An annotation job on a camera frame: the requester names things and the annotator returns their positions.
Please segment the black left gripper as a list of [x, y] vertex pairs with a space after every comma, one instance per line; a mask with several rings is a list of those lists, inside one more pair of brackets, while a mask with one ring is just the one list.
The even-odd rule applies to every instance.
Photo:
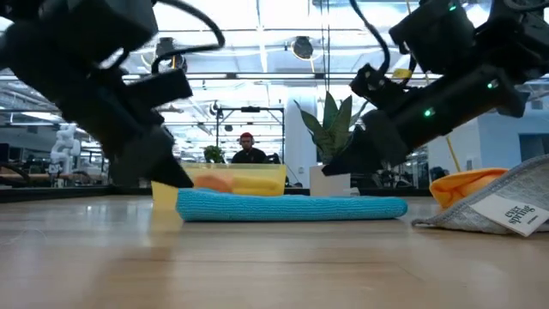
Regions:
[[96, 139], [110, 160], [115, 185], [156, 181], [190, 188], [192, 180], [172, 153], [173, 136], [115, 70], [98, 70], [58, 50], [34, 25], [8, 28], [8, 67]]

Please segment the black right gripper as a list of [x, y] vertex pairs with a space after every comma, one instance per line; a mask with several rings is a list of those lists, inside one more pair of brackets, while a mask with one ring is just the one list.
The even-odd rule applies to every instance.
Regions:
[[481, 65], [460, 76], [444, 76], [422, 88], [401, 112], [401, 135], [388, 115], [372, 110], [361, 117], [344, 149], [322, 171], [325, 176], [374, 173], [403, 163], [409, 149], [450, 133], [479, 115], [499, 109], [520, 118], [528, 93], [516, 90], [503, 69]]

